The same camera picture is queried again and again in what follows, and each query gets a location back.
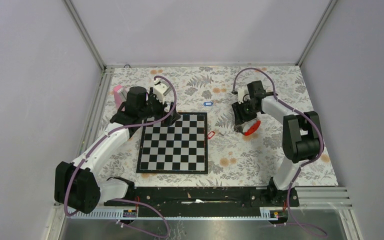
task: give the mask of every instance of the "chessboard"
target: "chessboard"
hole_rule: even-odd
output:
[[[136,173],[208,174],[207,113],[179,114],[171,126],[143,127]]]

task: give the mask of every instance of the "floral tablecloth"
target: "floral tablecloth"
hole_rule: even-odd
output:
[[[258,67],[269,74],[279,97],[301,111],[313,109],[300,68],[297,66]],[[243,67],[150,67],[116,68],[108,92],[99,134],[117,111],[113,88],[153,86],[153,77],[168,78],[177,91],[179,112],[207,112],[208,131],[216,134],[208,140],[208,174],[149,174],[136,173],[141,131],[120,146],[99,173],[98,178],[122,177],[136,186],[195,187],[195,186],[265,186],[280,167],[282,125],[267,114],[259,115],[261,126],[250,136],[233,131],[234,115],[231,104],[237,97],[231,94],[235,75]],[[238,78],[237,87],[261,80],[268,91],[270,82],[259,72],[245,71]],[[169,93],[167,101],[173,100]],[[203,106],[213,102],[213,106]],[[338,185],[327,150],[320,160],[302,169],[297,179],[299,186]]]

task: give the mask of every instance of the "white wall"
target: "white wall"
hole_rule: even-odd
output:
[[[37,240],[100,71],[60,0],[0,0],[0,240]]]
[[[73,0],[106,64],[295,63],[329,0]]]
[[[338,1],[302,74],[363,237],[384,239],[384,1]]]

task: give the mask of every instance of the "pink object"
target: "pink object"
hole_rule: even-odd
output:
[[[122,103],[126,101],[127,92],[121,85],[117,85],[114,87],[113,93],[114,93],[115,107],[118,110],[122,105]]]

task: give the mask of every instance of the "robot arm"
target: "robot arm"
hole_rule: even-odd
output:
[[[307,120],[276,100],[273,92],[266,92],[261,81],[253,81],[237,90],[238,101],[232,104],[235,129],[244,135],[255,132],[260,125],[257,113],[268,114],[283,124],[283,162],[269,181],[272,200],[285,195],[295,174],[305,162],[313,159],[320,150],[316,130]],[[319,115],[315,111],[304,113],[321,131]]]
[[[61,162],[55,172],[54,198],[59,203],[64,203],[69,181],[81,163],[75,175],[69,193],[68,206],[85,214],[90,213],[97,206],[108,200],[124,198],[129,184],[126,179],[111,178],[97,182],[95,176],[115,152],[139,129],[142,121],[154,117],[159,120],[166,116],[165,96],[170,92],[170,86],[156,80],[155,86],[149,91],[140,86],[131,87],[127,93],[126,101],[119,107],[117,113],[111,118],[110,124],[104,133],[79,157],[71,163]],[[176,106],[172,102],[171,115],[161,122],[162,126],[171,126],[180,119]]]

